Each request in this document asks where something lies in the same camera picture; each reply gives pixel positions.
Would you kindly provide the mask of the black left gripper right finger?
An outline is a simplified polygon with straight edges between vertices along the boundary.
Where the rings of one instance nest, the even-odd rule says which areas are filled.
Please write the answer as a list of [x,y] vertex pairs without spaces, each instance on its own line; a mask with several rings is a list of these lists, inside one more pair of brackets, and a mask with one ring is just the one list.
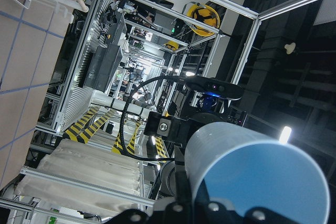
[[208,201],[204,204],[205,223],[283,223],[284,217],[276,212],[263,208],[250,208],[243,215],[236,210],[228,210],[223,204]]

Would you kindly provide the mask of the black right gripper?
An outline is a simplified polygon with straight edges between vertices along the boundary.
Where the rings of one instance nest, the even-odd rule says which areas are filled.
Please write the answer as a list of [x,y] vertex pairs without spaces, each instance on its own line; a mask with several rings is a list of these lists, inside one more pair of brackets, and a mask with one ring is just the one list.
[[243,111],[239,118],[217,112],[197,112],[190,118],[181,119],[168,115],[163,116],[157,112],[150,112],[144,129],[147,136],[161,137],[163,140],[185,148],[191,136],[206,124],[227,122],[243,126],[247,112]]

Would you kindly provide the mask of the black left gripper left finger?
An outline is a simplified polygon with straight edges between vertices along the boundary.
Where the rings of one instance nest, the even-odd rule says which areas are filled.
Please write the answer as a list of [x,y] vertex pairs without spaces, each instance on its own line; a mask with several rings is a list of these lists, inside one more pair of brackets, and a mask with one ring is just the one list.
[[160,199],[153,205],[152,214],[139,209],[128,209],[107,223],[192,223],[192,204],[176,199]]

